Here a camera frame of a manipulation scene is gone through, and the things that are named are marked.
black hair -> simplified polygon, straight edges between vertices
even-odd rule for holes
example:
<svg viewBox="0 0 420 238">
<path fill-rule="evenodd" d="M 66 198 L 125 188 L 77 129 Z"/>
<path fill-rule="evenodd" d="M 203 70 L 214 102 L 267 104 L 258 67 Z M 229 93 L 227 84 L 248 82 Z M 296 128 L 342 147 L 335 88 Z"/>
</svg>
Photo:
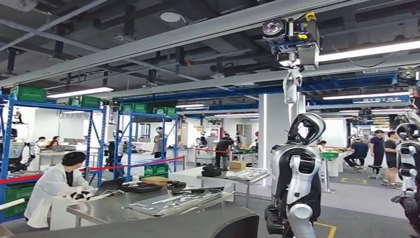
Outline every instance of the black hair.
<svg viewBox="0 0 420 238">
<path fill-rule="evenodd" d="M 393 135 L 393 134 L 395 134 L 395 131 L 390 131 L 390 132 L 388 132 L 388 137 L 391 137 L 391 135 Z"/>
<path fill-rule="evenodd" d="M 70 152 L 63 156 L 61 164 L 64 166 L 74 166 L 85 161 L 85 153 L 80 151 Z"/>
</svg>

fluorescent light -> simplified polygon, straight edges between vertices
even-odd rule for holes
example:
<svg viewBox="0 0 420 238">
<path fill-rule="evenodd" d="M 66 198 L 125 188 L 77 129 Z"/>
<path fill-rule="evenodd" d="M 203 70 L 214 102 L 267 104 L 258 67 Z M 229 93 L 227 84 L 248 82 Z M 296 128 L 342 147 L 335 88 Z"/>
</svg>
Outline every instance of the fluorescent light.
<svg viewBox="0 0 420 238">
<path fill-rule="evenodd" d="M 352 119 L 351 117 L 347 117 L 347 118 L 322 118 L 322 119 Z"/>
<path fill-rule="evenodd" d="M 185 108 L 185 110 L 209 109 L 208 107 Z"/>
<path fill-rule="evenodd" d="M 391 112 L 391 111 L 408 111 L 407 108 L 397 108 L 397 109 L 373 109 L 372 112 Z"/>
<path fill-rule="evenodd" d="M 103 92 L 110 92 L 110 91 L 113 91 L 113 89 L 107 88 L 107 87 L 101 87 L 101 88 L 93 88 L 93 89 L 81 90 L 81 91 L 76 91 L 76 92 L 49 95 L 47 96 L 47 98 L 65 98 L 65 97 L 71 97 L 71 96 L 79 96 L 79 95 L 93 94 L 93 93 L 103 93 Z"/>
<path fill-rule="evenodd" d="M 223 119 L 230 119 L 230 118 L 258 118 L 259 116 L 229 116 L 229 117 L 215 117 L 215 118 L 223 118 Z"/>
<path fill-rule="evenodd" d="M 346 58 L 354 58 L 360 56 L 372 56 L 377 54 L 384 54 L 390 52 L 397 52 L 397 51 L 407 51 L 412 49 L 420 48 L 420 41 L 414 42 L 406 42 L 400 44 L 394 44 L 389 46 L 379 46 L 379 47 L 372 47 L 368 49 L 362 50 L 354 50 L 354 51 L 347 51 L 347 52 L 340 52 L 340 53 L 333 53 L 328 55 L 323 55 L 318 57 L 319 62 L 323 61 L 330 61 L 330 60 L 340 60 Z"/>
<path fill-rule="evenodd" d="M 176 108 L 198 108 L 204 107 L 204 104 L 176 105 Z"/>
<path fill-rule="evenodd" d="M 82 111 L 68 111 L 68 112 L 63 112 L 64 114 L 73 114 L 73 113 L 85 113 Z"/>
<path fill-rule="evenodd" d="M 370 97 L 400 96 L 400 95 L 409 95 L 409 94 L 410 94 L 409 92 L 395 92 L 395 93 L 378 93 L 378 94 L 361 94 L 361 95 L 323 97 L 322 99 L 334 100 L 334 99 L 351 99 L 351 98 L 370 98 Z"/>
<path fill-rule="evenodd" d="M 215 117 L 236 117 L 236 116 L 258 116 L 259 113 L 245 113 L 245 114 L 218 114 Z"/>
</svg>

sign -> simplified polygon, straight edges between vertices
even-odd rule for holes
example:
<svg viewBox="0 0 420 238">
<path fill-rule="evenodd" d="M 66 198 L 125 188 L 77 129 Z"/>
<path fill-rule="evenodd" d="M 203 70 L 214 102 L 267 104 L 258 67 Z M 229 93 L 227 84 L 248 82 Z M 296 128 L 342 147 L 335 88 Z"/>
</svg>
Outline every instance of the sign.
<svg viewBox="0 0 420 238">
<path fill-rule="evenodd" d="M 392 102 L 408 102 L 409 95 L 389 96 L 389 97 L 371 97 L 371 98 L 354 98 L 353 103 L 392 103 Z"/>
</svg>

man in black shirt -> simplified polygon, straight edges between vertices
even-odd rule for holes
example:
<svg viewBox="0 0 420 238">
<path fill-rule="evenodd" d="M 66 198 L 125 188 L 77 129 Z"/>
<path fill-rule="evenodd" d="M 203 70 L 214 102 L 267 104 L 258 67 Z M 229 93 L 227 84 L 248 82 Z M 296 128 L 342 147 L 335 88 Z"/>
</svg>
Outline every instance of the man in black shirt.
<svg viewBox="0 0 420 238">
<path fill-rule="evenodd" d="M 365 170 L 362 166 L 365 164 L 366 155 L 368 155 L 368 145 L 360 142 L 360 138 L 355 138 L 352 147 L 347 150 L 353 151 L 353 154 L 344 157 L 347 164 L 355 170 Z M 360 166 L 355 163 L 355 159 L 359 159 Z"/>
<path fill-rule="evenodd" d="M 388 170 L 385 173 L 385 178 L 381 185 L 388 185 L 390 188 L 401 189 L 401 187 L 395 183 L 398 172 L 397 151 L 395 150 L 397 148 L 397 143 L 395 143 L 396 139 L 398 139 L 398 135 L 395 131 L 388 132 L 388 140 L 385 142 L 385 156 Z"/>
<path fill-rule="evenodd" d="M 223 152 L 216 152 L 216 167 L 220 167 L 220 158 L 223 159 L 223 170 L 227 169 L 227 151 L 230 149 L 230 146 L 232 145 L 233 141 L 230 137 L 223 137 L 216 145 L 216 151 L 226 151 L 226 153 Z"/>
<path fill-rule="evenodd" d="M 375 137 L 370 139 L 370 154 L 373 157 L 373 165 L 381 166 L 384 155 L 383 148 L 383 130 L 376 130 Z M 374 169 L 375 174 L 379 174 L 379 169 Z"/>
</svg>

red barrier rope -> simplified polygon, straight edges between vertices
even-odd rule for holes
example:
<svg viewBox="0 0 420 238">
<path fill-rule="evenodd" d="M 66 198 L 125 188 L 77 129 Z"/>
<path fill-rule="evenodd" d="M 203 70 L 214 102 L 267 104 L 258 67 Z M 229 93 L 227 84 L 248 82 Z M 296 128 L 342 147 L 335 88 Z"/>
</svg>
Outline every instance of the red barrier rope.
<svg viewBox="0 0 420 238">
<path fill-rule="evenodd" d="M 212 152 L 217 152 L 217 153 L 226 153 L 226 154 L 228 154 L 228 153 L 229 153 L 229 151 L 207 150 L 207 149 L 199 149 L 199 148 L 197 148 L 197 150 L 202 150 L 202 151 L 212 151 Z"/>
<path fill-rule="evenodd" d="M 150 161 L 148 163 L 135 164 L 135 165 L 93 167 L 93 168 L 89 168 L 89 171 L 92 172 L 92 171 L 101 171 L 101 170 L 112 170 L 112 169 L 118 169 L 118 168 L 124 168 L 124 167 L 136 168 L 136 167 L 142 167 L 142 166 L 146 166 L 146 165 L 155 165 L 155 164 L 162 164 L 162 163 L 166 163 L 166 162 L 177 161 L 177 160 L 180 160 L 182 158 L 184 158 L 184 157 L 179 156 L 179 157 L 175 157 L 175 158 L 164 159 L 164 160 L 154 160 L 154 161 Z M 30 180 L 39 179 L 41 176 L 42 175 L 29 175 L 29 176 L 15 177 L 15 178 L 0 179 L 0 184 L 20 182 L 20 181 L 30 181 Z"/>
</svg>

